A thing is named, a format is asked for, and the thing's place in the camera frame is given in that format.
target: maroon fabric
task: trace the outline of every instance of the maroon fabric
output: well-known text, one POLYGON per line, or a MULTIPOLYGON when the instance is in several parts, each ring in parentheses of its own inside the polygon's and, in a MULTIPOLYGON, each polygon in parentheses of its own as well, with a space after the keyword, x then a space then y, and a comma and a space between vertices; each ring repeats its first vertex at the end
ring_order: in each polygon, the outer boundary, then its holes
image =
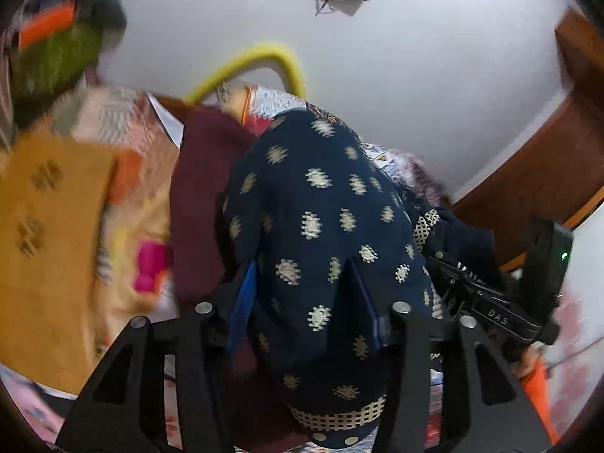
MULTIPOLYGON (((223 191, 230 166, 256 140, 231 116, 209 107, 192 111, 184 123, 170 188, 174 291, 181 312, 207 299, 235 273, 222 217, 223 191)), ((282 453, 308 441, 259 370, 247 340, 221 378, 236 446, 252 453, 282 453)))

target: white wall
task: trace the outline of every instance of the white wall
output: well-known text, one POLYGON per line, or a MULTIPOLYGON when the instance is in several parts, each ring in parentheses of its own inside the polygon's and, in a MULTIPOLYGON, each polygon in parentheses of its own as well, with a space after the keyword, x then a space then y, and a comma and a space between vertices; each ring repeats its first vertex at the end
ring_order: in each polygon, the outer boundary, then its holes
MULTIPOLYGON (((183 95, 239 51, 283 42, 308 98, 367 140, 418 154, 458 191, 559 94, 554 27, 571 0, 123 0, 102 74, 183 95)), ((262 81, 275 83, 273 72, 262 81)))

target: pink object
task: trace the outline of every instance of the pink object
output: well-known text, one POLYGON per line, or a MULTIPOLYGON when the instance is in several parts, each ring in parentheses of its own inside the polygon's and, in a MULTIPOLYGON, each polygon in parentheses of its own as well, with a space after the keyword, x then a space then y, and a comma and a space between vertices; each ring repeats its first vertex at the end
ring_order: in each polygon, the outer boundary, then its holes
POLYGON ((152 293, 158 274, 170 265, 170 249, 162 243, 142 242, 138 249, 137 262, 139 274, 132 286, 139 293, 152 293))

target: orange sleeve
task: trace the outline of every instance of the orange sleeve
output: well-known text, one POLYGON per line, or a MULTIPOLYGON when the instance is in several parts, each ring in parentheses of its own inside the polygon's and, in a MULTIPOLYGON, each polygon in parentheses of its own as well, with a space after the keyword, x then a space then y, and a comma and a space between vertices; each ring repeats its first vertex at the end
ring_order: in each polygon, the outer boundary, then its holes
POLYGON ((535 410, 539 414, 552 444, 558 441, 558 434, 550 417, 549 397, 547 392, 547 376, 543 360, 539 358, 533 371, 521 381, 522 387, 530 398, 535 410))

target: wooden furniture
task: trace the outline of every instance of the wooden furniture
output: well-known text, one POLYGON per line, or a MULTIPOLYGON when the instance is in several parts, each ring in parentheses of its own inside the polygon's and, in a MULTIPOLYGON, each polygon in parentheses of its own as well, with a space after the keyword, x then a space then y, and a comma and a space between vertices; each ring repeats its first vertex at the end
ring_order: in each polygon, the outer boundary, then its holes
POLYGON ((569 11, 556 29, 575 87, 555 114, 508 161, 453 206, 456 216, 493 230, 503 269, 520 257, 535 213, 576 227, 604 197, 604 40, 569 11))

